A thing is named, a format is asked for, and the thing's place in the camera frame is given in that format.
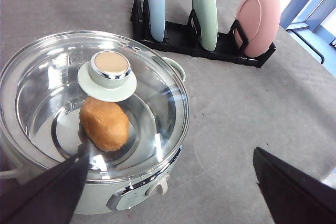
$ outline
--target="glass lid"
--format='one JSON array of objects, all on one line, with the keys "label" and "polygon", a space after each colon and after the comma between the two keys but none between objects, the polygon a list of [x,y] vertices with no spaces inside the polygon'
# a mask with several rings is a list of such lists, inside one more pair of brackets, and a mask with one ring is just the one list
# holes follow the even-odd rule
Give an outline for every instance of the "glass lid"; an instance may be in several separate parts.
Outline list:
[{"label": "glass lid", "polygon": [[[116,102],[129,124],[126,143],[113,152],[98,149],[79,119],[88,95],[78,84],[78,71],[104,50],[123,55],[137,82],[130,97]],[[87,180],[93,183],[135,178],[165,165],[188,127],[188,99],[178,74],[153,50],[111,33],[72,31],[42,38],[9,61],[1,80],[1,127],[10,144],[43,168],[88,146]]]}]

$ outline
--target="blue plate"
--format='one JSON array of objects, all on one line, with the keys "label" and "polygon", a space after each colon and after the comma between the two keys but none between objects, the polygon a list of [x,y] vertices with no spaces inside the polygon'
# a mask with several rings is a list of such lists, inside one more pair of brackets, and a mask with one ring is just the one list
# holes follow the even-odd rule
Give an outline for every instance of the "blue plate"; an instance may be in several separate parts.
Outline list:
[{"label": "blue plate", "polygon": [[150,31],[158,42],[163,41],[166,21],[166,0],[148,0]]}]

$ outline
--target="green plate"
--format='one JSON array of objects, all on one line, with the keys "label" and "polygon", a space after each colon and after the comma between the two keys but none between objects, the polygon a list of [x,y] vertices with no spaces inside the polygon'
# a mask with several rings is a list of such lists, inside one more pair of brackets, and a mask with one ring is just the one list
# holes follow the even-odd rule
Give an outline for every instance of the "green plate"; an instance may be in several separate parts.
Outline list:
[{"label": "green plate", "polygon": [[208,51],[215,50],[218,33],[216,0],[193,0],[193,9],[201,26],[199,41],[202,47]]}]

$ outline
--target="plate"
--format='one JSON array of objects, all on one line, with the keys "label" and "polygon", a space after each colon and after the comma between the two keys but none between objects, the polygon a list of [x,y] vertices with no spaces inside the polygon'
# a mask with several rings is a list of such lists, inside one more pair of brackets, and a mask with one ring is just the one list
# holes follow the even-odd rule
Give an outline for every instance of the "plate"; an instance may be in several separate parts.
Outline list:
[{"label": "plate", "polygon": [[[273,42],[280,23],[280,0],[242,0],[237,11],[239,20],[249,41],[244,54],[257,57],[263,54]],[[242,39],[235,31],[238,46]]]},{"label": "plate", "polygon": [[208,51],[215,50],[218,33],[216,0],[193,0],[193,9],[201,26],[199,41],[202,47]]},{"label": "plate", "polygon": [[166,21],[166,0],[148,0],[148,7],[151,35],[156,41],[162,42]]}]

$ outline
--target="pot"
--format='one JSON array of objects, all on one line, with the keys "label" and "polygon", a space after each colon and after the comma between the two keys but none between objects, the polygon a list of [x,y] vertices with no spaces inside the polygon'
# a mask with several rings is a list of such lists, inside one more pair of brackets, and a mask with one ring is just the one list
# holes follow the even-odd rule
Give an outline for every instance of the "pot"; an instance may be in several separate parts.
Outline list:
[{"label": "pot", "polygon": [[90,168],[76,214],[129,209],[157,191],[167,191],[189,123],[183,68],[129,38],[70,31],[24,47],[1,75],[2,148],[13,170],[0,175],[22,184],[90,141],[79,122],[87,94],[77,75],[104,50],[127,58],[136,76],[135,92],[117,102],[130,121],[129,139],[116,152],[90,149]]}]

